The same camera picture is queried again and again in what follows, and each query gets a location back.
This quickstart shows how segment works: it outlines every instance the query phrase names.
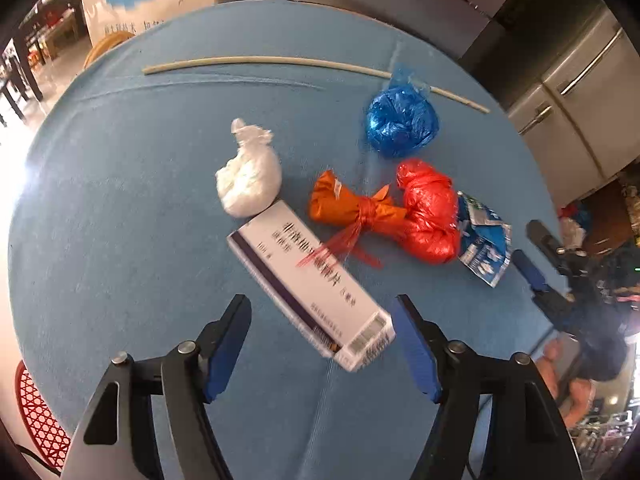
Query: orange bundle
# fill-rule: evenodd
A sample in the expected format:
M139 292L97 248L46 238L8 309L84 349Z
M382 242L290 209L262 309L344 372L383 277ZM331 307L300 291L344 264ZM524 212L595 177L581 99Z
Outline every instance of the orange bundle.
M442 264L458 254L460 235L456 230L457 195L451 180L417 159L398 166L398 184L404 189L404 207L394 205L389 186L374 196L358 196L344 186L332 171L316 181L309 203L313 220L346 226L300 265L333 254L349 253L380 267L380 261L356 246L363 230L397 241L407 252L431 264Z

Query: round table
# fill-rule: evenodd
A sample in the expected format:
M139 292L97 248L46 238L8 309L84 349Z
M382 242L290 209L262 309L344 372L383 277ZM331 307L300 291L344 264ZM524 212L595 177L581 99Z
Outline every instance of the round table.
M393 70L491 108L438 95L439 136L417 156L513 226L550 284L562 280L525 236L558 223L538 168L499 105L431 45L363 16L292 2L236 2L163 23L102 56L71 84L38 132L12 222L10 294L29 372L73 431L119 350L160 356L196 337L234 294L253 322L226 392L207 413L236 479L409 478L436 406L419 393L398 344L347 373L303 339L233 256L242 221L223 211L215 173L236 154L231 121L273 131L281 197L308 219L316 177L332 168L361 194L394 180L397 161L364 142L364 116L386 81L284 65L144 66L209 56L296 56ZM382 270L348 269L381 305L408 294L425 319L478 353L508 358L549 327L510 267L490 288L460 262L428 266L376 235ZM165 478L179 479L164 404L154 402ZM474 443L478 455L483 415Z

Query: wooden dowel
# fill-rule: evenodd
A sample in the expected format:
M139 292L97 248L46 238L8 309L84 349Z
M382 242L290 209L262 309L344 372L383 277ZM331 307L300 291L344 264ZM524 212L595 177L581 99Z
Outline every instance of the wooden dowel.
M306 57L283 57L283 56L225 56L225 57L203 57L201 59L188 59L185 61L174 61L171 63L162 63L159 65L146 66L142 69L145 75L157 74L159 72L167 72L168 70L179 70L181 68L191 68L195 66L209 66L222 64L243 64L243 63L261 63L261 64L288 64L303 66L319 66L323 68L332 68L334 70L345 70L346 72L355 72L364 75L380 77L382 79L391 79L391 72L384 70L376 70L367 66L352 65L349 63L339 63L337 61L327 61L325 59L309 59ZM462 103L463 105L479 110L485 114L489 113L489 108L482 106L471 99L459 96L437 86L431 86L434 94L441 95L453 101Z

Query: silver bolt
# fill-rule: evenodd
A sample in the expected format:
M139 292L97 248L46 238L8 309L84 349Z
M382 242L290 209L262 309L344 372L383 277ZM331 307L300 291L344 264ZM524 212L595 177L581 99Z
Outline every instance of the silver bolt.
M196 343L193 341L183 341L178 345L178 352L180 354L190 354L196 349Z
M111 358L111 362L115 365L122 365L129 359L129 354L120 350L116 355Z
M519 364L519 365L528 365L531 362L531 357L529 357L527 354L525 354L524 352L516 352L513 355L513 358L515 359L515 361Z
M466 350L466 345L462 341L454 339L449 341L449 351L453 354L462 354Z

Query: tile floor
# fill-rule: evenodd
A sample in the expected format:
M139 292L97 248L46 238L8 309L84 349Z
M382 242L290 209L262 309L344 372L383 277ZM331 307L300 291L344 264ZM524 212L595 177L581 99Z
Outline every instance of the tile floor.
M24 179L24 158L42 121L65 89L82 70L86 54L91 49L88 37L62 51L53 62L34 72L44 101L39 103L33 97L18 105L25 115L21 121L11 110L6 99L0 98L0 114L7 127L0 125L0 418L13 439L25 447L34 449L18 412L15 398L15 369L20 362L18 341L9 305L7 280L7 239L11 213L16 198L20 194ZM27 458L43 480L57 478L31 458Z

